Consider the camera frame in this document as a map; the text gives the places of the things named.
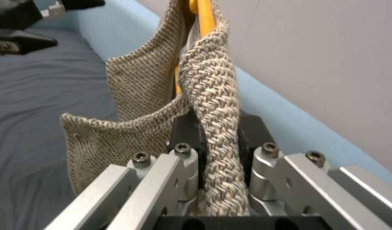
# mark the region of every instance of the beige knit fabric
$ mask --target beige knit fabric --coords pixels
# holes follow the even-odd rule
[[[125,165],[138,151],[154,156],[166,152],[174,118],[191,106],[207,138],[203,213],[247,215],[236,133],[237,86],[226,49],[228,24],[214,0],[216,28],[203,39],[191,42],[181,55],[179,82],[183,95],[166,104],[172,70],[186,38],[184,2],[170,1],[158,31],[148,43],[107,61],[108,83],[120,122],[62,115],[69,177],[79,194],[111,163]]]

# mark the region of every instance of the screw head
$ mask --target screw head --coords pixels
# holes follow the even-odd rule
[[[310,150],[305,154],[305,156],[319,168],[322,168],[325,164],[326,158],[325,155],[321,152]]]
[[[132,157],[135,168],[142,169],[150,165],[150,155],[146,152],[138,152]]]
[[[188,158],[191,154],[191,146],[188,143],[179,143],[175,145],[175,155],[185,159]]]
[[[278,145],[274,142],[265,142],[262,145],[262,154],[269,158],[277,158],[280,152]]]

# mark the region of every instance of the twisted fabric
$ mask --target twisted fabric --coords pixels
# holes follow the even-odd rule
[[[209,215],[247,215],[243,168],[238,156],[239,103],[234,66],[226,49],[228,24],[217,28],[181,56],[180,85],[207,139],[204,172]]]
[[[78,194],[111,163],[125,165],[138,151],[156,157],[166,152],[174,118],[192,107],[203,126],[208,149],[205,191],[201,193],[205,207],[200,213],[248,215],[237,145],[237,85],[226,48],[228,24],[215,0],[212,7],[217,26],[202,39],[194,31],[197,24],[193,27],[190,46],[179,61],[183,95],[166,104],[176,57],[188,30],[184,23],[188,6],[184,2],[169,2],[158,31],[148,43],[107,61],[108,83],[120,122],[62,115],[69,177]]]

